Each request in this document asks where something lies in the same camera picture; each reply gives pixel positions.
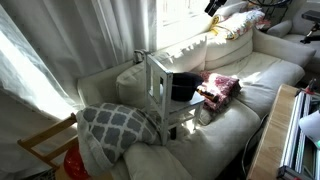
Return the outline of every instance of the red patterned cloth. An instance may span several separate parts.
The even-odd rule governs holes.
[[[201,71],[199,75],[203,78],[204,82],[198,89],[219,97],[218,102],[205,98],[204,108],[215,114],[224,110],[230,100],[240,93],[241,86],[239,79],[208,71]]]

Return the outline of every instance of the wooden chair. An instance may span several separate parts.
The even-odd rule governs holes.
[[[61,122],[57,122],[56,124],[52,125],[48,129],[45,129],[45,130],[43,130],[43,131],[41,131],[41,132],[39,132],[29,138],[19,139],[17,143],[21,147],[23,147],[24,149],[29,151],[31,154],[38,157],[44,163],[48,164],[49,166],[51,166],[54,169],[58,169],[60,165],[53,162],[53,160],[56,157],[58,157],[59,155],[61,155],[62,153],[64,153],[65,151],[67,151],[72,146],[78,144],[77,136],[72,137],[71,139],[66,141],[63,145],[54,149],[53,151],[51,151],[48,154],[43,154],[41,152],[38,152],[37,150],[34,149],[34,147],[39,145],[40,143],[44,142],[45,140],[55,136],[56,134],[60,133],[61,131],[69,128],[70,126],[72,126],[76,122],[77,122],[76,116],[75,116],[75,114],[72,113],[71,116],[68,117],[67,119],[65,119]]]

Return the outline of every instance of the white curtain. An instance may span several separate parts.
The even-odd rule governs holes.
[[[7,93],[55,118],[75,111],[72,100],[2,7],[0,42],[0,83]]]
[[[3,0],[65,92],[81,108],[77,79],[155,50],[156,2],[147,0]]]
[[[0,179],[7,180],[48,168],[16,141],[52,122],[22,104],[59,118],[81,108],[78,78],[131,60],[135,49],[155,49],[156,7],[146,0],[0,3],[12,19],[0,8],[0,90],[20,101],[8,106],[12,98],[0,93]]]

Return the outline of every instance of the window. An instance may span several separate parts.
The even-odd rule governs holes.
[[[209,29],[204,9],[209,0],[157,1],[157,49],[168,47]]]

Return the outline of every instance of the gray patterned pillow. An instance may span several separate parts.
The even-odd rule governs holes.
[[[77,113],[80,154],[90,175],[111,168],[135,142],[161,144],[156,126],[143,111],[102,103]]]

